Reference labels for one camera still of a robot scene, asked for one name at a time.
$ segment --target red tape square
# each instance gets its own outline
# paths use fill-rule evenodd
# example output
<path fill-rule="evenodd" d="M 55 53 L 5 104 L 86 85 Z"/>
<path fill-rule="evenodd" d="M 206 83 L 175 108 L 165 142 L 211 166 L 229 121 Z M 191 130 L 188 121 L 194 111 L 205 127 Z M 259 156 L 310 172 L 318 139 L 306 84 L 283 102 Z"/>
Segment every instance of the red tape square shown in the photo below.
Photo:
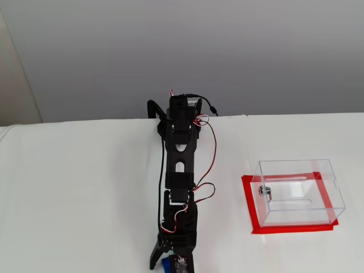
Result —
<path fill-rule="evenodd" d="M 306 176 L 313 176 L 316 179 L 318 189 L 321 193 L 322 200 L 326 208 L 332 208 L 332 204 L 329 195 L 326 191 L 324 182 L 319 172 L 306 173 Z M 338 225 L 337 219 L 332 224 L 326 225 L 299 225 L 299 226 L 266 226 L 261 227 L 259 225 L 257 211 L 255 210 L 253 193 L 251 192 L 250 183 L 253 179 L 252 175 L 244 175 L 241 177 L 243 181 L 243 187 L 245 191 L 246 202 L 248 204 L 248 210 L 250 214 L 251 224 L 253 225 L 252 234 L 274 234 L 274 233 L 293 233 L 293 232 L 312 232 L 312 231 L 327 231 L 333 230 L 334 226 Z"/>

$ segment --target white tablecloth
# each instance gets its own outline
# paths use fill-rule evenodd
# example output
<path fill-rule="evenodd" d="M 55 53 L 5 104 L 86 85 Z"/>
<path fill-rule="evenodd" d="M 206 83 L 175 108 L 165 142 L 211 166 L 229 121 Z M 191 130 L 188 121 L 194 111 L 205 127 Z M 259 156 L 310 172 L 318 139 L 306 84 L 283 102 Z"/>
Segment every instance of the white tablecloth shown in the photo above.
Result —
<path fill-rule="evenodd" d="M 205 179 L 217 192 L 198 204 L 196 273 L 361 272 L 363 121 L 364 114 L 211 118 L 217 157 Z M 0 272 L 150 272 L 162 157 L 157 124 L 12 128 L 0 142 Z M 213 149 L 207 126 L 197 143 L 196 177 Z M 334 231 L 250 234 L 241 176 L 259 160 L 322 158 L 331 160 L 347 207 Z M 155 272 L 163 272 L 160 262 Z"/>

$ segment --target transparent acrylic box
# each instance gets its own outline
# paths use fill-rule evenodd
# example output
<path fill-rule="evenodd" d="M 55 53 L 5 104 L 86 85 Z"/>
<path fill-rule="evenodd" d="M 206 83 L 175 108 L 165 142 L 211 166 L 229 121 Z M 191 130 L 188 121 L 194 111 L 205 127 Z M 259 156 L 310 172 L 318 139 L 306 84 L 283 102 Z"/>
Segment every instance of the transparent acrylic box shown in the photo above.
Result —
<path fill-rule="evenodd" d="M 345 210 L 329 160 L 260 161 L 251 187 L 261 227 L 329 225 Z"/>

